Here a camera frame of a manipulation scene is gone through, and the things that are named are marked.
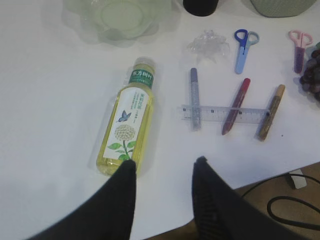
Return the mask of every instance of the dandelion illustration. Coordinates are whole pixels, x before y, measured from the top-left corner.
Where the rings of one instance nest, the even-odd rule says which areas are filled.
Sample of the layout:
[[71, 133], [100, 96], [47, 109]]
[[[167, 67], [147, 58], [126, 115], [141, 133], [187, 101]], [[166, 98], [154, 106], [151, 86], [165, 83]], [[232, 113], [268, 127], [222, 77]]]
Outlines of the dandelion illustration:
[[128, 142], [132, 140], [135, 137], [135, 134], [135, 129], [128, 124], [122, 124], [115, 129], [114, 136], [116, 139], [122, 142], [122, 145], [120, 143], [113, 143], [110, 146], [108, 146], [108, 148], [112, 150], [117, 150], [122, 147], [124, 149], [116, 151], [117, 153], [121, 154], [118, 158], [119, 160], [125, 161], [130, 159], [129, 153], [132, 153], [134, 151], [133, 148], [136, 145], [136, 141], [131, 141], [127, 145], [126, 141]]
[[132, 126], [122, 124], [114, 132], [115, 138], [119, 141], [130, 141], [135, 137], [136, 131]]

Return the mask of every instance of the bottle label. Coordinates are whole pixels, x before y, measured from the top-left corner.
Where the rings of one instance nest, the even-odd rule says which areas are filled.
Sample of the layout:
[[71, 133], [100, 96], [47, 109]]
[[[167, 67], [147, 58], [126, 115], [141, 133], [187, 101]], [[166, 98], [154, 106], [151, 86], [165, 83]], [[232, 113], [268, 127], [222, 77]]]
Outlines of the bottle label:
[[121, 92], [104, 158], [131, 159], [148, 100], [148, 94], [138, 87], [129, 87]]
[[132, 71], [129, 83], [145, 84], [151, 89], [154, 83], [154, 76], [146, 70], [136, 69]]

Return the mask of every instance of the butterfly illustration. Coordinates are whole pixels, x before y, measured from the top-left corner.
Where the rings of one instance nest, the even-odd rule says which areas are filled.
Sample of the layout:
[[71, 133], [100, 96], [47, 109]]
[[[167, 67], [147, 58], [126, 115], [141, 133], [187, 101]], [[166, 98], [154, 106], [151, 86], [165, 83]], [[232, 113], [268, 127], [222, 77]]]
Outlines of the butterfly illustration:
[[130, 118], [130, 116], [131, 116], [131, 112], [130, 112], [129, 114], [127, 114], [126, 111], [123, 110], [123, 112], [122, 112], [122, 117], [119, 118], [119, 121], [118, 121], [118, 122], [122, 123], [122, 122], [128, 121], [128, 119]]

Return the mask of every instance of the gray vase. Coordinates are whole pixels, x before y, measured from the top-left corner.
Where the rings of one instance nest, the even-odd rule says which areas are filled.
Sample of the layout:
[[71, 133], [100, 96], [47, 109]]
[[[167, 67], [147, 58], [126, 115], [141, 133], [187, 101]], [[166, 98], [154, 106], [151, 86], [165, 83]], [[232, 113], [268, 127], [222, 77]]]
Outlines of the gray vase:
[[297, 16], [317, 0], [250, 0], [255, 9], [265, 17], [284, 18]]

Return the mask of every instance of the green tea bottle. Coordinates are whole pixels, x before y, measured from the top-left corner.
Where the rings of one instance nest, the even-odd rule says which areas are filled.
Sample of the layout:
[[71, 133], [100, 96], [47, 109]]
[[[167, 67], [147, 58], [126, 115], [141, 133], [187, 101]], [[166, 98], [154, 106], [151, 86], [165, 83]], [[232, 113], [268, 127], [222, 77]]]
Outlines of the green tea bottle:
[[96, 160], [97, 168], [105, 175], [112, 175], [129, 159], [135, 161], [137, 173], [140, 171], [153, 113], [155, 68], [152, 59], [138, 58], [129, 84], [117, 95]]

